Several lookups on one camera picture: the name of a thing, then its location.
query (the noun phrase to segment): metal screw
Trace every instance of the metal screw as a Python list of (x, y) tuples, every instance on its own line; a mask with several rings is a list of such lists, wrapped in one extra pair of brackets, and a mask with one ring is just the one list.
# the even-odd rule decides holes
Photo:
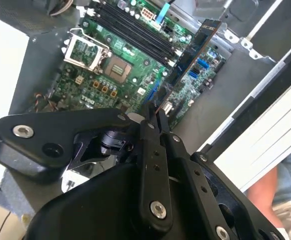
[(28, 139), (34, 135), (34, 130), (26, 125), (18, 125), (13, 128), (13, 134), (19, 138)]
[(21, 222), (25, 226), (28, 226), (29, 223), (31, 222), (31, 216), (29, 214), (22, 214), (22, 216), (21, 216)]
[(280, 240), (280, 238), (273, 231), (270, 233), (274, 240)]
[(167, 216), (167, 210), (165, 206), (159, 201), (153, 201), (150, 204), (151, 213), (158, 219), (164, 219)]
[(217, 226), (215, 231), (221, 240), (230, 240), (229, 234), (222, 226)]
[(205, 156), (203, 156), (203, 155), (200, 155), (199, 157), (200, 157), (200, 159), (201, 159), (202, 161), (204, 161), (204, 162), (208, 161), (208, 159), (207, 159)]
[(155, 129), (155, 126), (153, 126), (151, 123), (147, 124), (150, 128)]
[(117, 117), (118, 117), (119, 119), (123, 120), (123, 121), (126, 120), (126, 118), (125, 118), (123, 115), (121, 115), (121, 114), (119, 114)]
[(180, 138), (178, 138), (176, 135), (173, 136), (173, 140), (175, 140), (176, 142), (180, 142)]

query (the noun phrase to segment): white panel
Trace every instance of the white panel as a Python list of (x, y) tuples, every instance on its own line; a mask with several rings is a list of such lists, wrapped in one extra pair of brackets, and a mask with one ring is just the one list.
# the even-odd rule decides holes
[(291, 87), (265, 111), (215, 164), (242, 191), (291, 153)]
[(0, 20), (0, 118), (8, 115), (29, 37)]

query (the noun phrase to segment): motherboard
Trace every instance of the motherboard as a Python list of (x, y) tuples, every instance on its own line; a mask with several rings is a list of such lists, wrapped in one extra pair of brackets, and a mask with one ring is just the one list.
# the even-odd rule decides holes
[[(30, 111), (119, 108), (137, 113), (150, 101), (194, 35), (145, 0), (92, 1), (64, 43), (65, 65), (46, 105)], [(206, 89), (225, 59), (207, 46), (163, 104), (171, 128)]]

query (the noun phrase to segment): wire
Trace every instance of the wire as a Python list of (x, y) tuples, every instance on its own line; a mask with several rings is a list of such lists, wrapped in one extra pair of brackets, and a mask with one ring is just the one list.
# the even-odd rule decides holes
[(71, 5), (74, 3), (74, 0), (68, 0), (67, 3), (58, 11), (56, 11), (55, 13), (51, 13), (50, 16), (57, 16), (59, 14), (64, 13), (66, 10), (68, 10)]
[(9, 211), (9, 213), (7, 214), (7, 216), (5, 217), (5, 219), (3, 220), (3, 223), (2, 223), (2, 225), (1, 225), (1, 227), (0, 227), (0, 233), (1, 233), (1, 230), (2, 230), (2, 228), (4, 227), (4, 225), (5, 225), (5, 223), (6, 223), (7, 219), (8, 219), (8, 217), (10, 216), (10, 214), (11, 214), (11, 212)]

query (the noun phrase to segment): person's leg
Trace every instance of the person's leg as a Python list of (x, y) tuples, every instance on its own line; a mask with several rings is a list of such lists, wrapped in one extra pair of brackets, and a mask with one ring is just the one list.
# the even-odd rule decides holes
[(283, 228), (282, 222), (272, 209), (277, 182), (278, 170), (275, 167), (248, 189), (247, 198), (276, 228)]

